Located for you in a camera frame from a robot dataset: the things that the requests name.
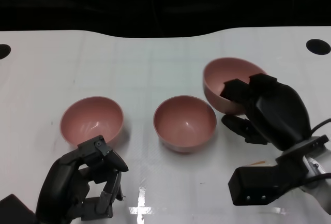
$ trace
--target wire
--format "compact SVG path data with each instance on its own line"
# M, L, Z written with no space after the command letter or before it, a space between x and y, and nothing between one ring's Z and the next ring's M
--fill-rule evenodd
M311 135L316 132L317 129L319 129L320 127L324 126L325 124L331 122L331 118L330 119L327 119L321 123L319 123L317 126L315 126L312 130L311 130Z
M297 184L293 184L293 185L290 185L289 187L287 187L284 190L284 193L286 193L294 188L298 188L298 187L301 187L301 186L304 186L304 185L307 185L307 184L310 184L310 183L313 183L313 182L316 182L319 180L324 180L324 179L331 179L331 173L324 173L324 174L320 174L320 175L313 176L310 178L306 178Z

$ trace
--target black circle marker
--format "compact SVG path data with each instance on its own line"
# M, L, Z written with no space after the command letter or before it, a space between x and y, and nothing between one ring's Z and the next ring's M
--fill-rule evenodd
M11 52L11 48L7 44L0 44L0 59L7 57Z
M306 47L309 51L317 55L326 55L331 51L330 45L321 39L308 40Z

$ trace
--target pink bowl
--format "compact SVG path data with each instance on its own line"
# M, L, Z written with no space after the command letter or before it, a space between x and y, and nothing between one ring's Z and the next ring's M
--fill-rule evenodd
M154 128L160 140L177 152L193 152L214 134L216 116L203 100L193 96L172 97L157 108Z
M95 96L75 102L63 114L60 130L63 138L73 146L103 135L114 144L123 127L123 112L113 100Z
M243 106L220 96L224 83L240 79L249 83L249 77L258 73L266 74L259 66L246 60L234 57L223 57L211 61L203 71L203 91L217 111L224 114L244 114Z

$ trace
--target white tabletop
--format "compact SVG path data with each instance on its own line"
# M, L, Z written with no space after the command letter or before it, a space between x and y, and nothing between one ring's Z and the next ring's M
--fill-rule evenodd
M52 163L71 147L59 132L65 109L87 96L106 96L124 110L130 140L118 153L128 164L112 219L91 223L330 223L317 201L294 190L268 206L236 207L228 181L235 168L280 154L246 144L216 111L216 138L198 153L174 153L158 142L153 112L165 99L205 99L202 69L232 56L251 61L301 95L312 126L331 117L331 54L306 42L331 44L331 27L238 28L199 37L125 39L84 31L0 32L12 52L0 61L0 199L14 193L35 210ZM328 133L325 126L318 134ZM89 196L102 185L91 184Z

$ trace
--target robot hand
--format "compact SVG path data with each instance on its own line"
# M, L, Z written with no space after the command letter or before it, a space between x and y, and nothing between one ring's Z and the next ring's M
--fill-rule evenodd
M79 169L86 164L87 168ZM97 136L58 159L42 186L36 217L40 223L69 224L75 218L111 218L112 203L122 200L121 175L128 171L120 156ZM106 182L100 197L86 198L88 182Z
M222 122L247 143L272 143L283 151L273 167L239 167L229 181L234 205L267 205L289 190L300 187L313 195L331 214L331 152L326 136L312 137L323 123L311 129L308 112L298 93L257 74L246 84L225 83L221 96L242 104L248 120L225 115Z

